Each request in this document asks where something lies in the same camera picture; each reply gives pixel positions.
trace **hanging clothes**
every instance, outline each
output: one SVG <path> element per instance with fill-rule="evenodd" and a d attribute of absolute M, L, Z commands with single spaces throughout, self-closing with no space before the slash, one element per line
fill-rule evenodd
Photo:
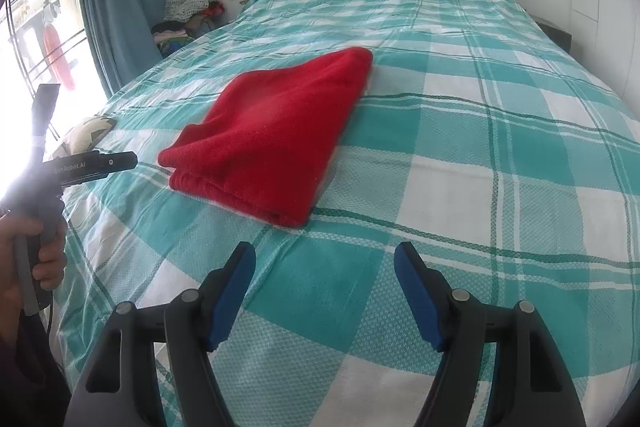
<path fill-rule="evenodd" d="M 46 61 L 49 66 L 51 76 L 62 84 L 67 90 L 76 89 L 76 83 L 71 76 L 71 68 L 66 61 L 64 52 L 62 51 L 62 43 L 53 20 L 58 16 L 58 8 L 49 0 L 44 2 L 42 8 L 42 21 L 44 22 L 44 30 L 42 39 L 44 40 L 44 49 L 47 52 Z"/>

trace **cable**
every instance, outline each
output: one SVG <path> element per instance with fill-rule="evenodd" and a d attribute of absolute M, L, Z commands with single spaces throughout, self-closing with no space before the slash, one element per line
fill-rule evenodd
<path fill-rule="evenodd" d="M 49 334 L 51 333 L 51 325 L 53 324 L 53 301 L 49 305 L 49 323 L 47 324 L 47 339 L 49 339 Z"/>

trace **red clothing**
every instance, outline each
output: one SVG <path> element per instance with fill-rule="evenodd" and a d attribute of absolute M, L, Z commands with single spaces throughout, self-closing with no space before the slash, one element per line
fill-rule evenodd
<path fill-rule="evenodd" d="M 44 26 L 42 38 L 44 39 L 44 49 L 47 52 L 49 71 L 67 90 L 73 91 L 76 89 L 76 82 L 71 76 L 71 68 L 69 68 L 69 63 L 60 47 L 60 37 L 53 24 Z"/>
<path fill-rule="evenodd" d="M 286 227 L 304 225 L 371 52 L 348 48 L 299 66 L 250 71 L 226 86 L 158 163 L 171 188 Z"/>

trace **teal and white checkered bedspread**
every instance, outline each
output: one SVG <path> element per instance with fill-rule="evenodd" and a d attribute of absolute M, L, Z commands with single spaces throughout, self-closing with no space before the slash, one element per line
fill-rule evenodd
<path fill-rule="evenodd" d="M 304 229 L 168 187 L 159 150 L 236 74 L 347 46 L 371 49 L 374 66 Z M 250 241 L 256 274 L 213 358 L 235 422 L 411 426 L 440 359 L 392 267 L 411 240 L 452 287 L 537 306 L 588 425 L 635 384 L 640 123 L 514 0 L 254 0 L 103 113 L 118 124 L 100 148 L 140 163 L 65 193 L 69 266 L 55 300 L 72 383 L 115 303 L 167 302 Z M 487 346 L 469 425 L 482 424 L 493 355 Z M 178 425 L 164 348 L 158 371 Z"/>

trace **blue gripper pad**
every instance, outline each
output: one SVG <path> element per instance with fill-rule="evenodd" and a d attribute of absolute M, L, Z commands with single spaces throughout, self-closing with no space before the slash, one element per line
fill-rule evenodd
<path fill-rule="evenodd" d="M 444 348 L 444 338 L 438 325 L 438 309 L 409 259 L 405 250 L 409 247 L 405 245 L 409 245 L 413 249 L 413 245 L 410 243 L 400 243 L 396 247 L 394 255 L 396 277 L 398 277 L 404 297 L 414 315 L 420 336 L 430 343 L 433 349 L 441 351 Z"/>
<path fill-rule="evenodd" d="M 231 273 L 218 302 L 213 308 L 211 329 L 207 339 L 207 351 L 218 349 L 226 341 L 236 321 L 238 310 L 255 272 L 255 250 L 250 243 L 240 243 L 241 258 Z"/>

